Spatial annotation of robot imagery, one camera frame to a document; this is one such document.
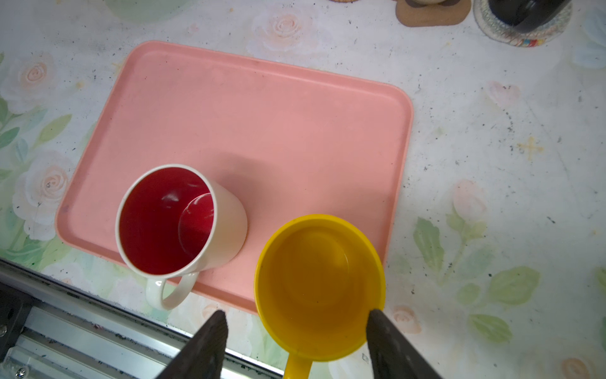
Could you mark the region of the white speckled mug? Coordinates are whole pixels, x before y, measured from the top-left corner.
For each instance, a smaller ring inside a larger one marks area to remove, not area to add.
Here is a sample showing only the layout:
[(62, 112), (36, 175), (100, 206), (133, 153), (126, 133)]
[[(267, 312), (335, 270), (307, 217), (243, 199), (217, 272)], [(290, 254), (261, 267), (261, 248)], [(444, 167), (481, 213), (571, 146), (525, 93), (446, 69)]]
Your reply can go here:
[(421, 8), (426, 6), (455, 6), (460, 0), (407, 0), (413, 8)]

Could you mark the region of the black mug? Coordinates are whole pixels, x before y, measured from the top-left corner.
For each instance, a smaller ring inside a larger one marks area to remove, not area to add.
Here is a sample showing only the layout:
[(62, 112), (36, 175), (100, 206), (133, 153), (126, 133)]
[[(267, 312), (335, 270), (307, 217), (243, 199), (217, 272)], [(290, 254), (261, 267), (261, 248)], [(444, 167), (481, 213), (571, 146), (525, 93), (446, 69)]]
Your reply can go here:
[(489, 0), (489, 9), (514, 31), (529, 33), (552, 20), (571, 0)]

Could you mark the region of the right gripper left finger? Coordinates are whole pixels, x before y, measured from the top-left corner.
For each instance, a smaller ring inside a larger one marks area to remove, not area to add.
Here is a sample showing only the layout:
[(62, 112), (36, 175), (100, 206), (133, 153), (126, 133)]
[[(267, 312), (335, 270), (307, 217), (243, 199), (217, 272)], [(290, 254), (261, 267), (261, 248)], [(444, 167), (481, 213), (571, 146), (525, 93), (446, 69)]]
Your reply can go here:
[(227, 337), (227, 317), (218, 310), (156, 378), (220, 378)]

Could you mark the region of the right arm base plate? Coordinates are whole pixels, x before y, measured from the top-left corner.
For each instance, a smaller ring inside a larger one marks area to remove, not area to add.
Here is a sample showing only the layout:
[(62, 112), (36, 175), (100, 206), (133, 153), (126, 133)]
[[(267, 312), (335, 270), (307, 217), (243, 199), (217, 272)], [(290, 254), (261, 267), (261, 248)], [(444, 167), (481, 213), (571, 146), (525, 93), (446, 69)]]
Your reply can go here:
[(9, 349), (15, 346), (21, 335), (35, 300), (24, 292), (1, 284), (0, 303), (0, 360), (3, 362)]

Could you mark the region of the brown paw shaped coaster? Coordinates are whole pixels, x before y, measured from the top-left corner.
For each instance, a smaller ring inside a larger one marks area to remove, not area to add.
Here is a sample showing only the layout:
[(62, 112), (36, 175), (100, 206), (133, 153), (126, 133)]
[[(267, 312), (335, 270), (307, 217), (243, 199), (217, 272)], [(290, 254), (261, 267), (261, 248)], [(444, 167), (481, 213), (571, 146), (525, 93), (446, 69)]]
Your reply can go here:
[(471, 11), (471, 0), (460, 0), (455, 6), (426, 6), (413, 8), (407, 0), (398, 0), (395, 15), (410, 28), (452, 26), (462, 23)]

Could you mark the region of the beige woven small coaster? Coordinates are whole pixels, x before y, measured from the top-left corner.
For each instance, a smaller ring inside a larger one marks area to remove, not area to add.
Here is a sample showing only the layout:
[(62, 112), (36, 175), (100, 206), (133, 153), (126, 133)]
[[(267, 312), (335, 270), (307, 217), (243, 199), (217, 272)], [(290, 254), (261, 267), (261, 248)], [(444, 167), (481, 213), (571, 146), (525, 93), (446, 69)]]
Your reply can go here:
[(489, 9), (486, 0), (473, 3), (473, 15), (480, 30), (490, 39), (514, 47), (538, 47), (564, 32), (572, 17), (572, 2), (552, 20), (529, 33), (516, 32), (510, 25), (499, 20)]

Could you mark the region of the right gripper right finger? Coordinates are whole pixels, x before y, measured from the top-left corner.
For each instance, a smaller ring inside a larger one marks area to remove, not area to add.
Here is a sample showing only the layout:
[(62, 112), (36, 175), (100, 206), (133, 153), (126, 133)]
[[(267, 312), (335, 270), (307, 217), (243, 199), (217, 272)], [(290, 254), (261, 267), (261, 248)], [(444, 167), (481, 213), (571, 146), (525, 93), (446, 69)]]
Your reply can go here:
[(374, 378), (442, 379), (383, 311), (369, 313), (366, 336)]

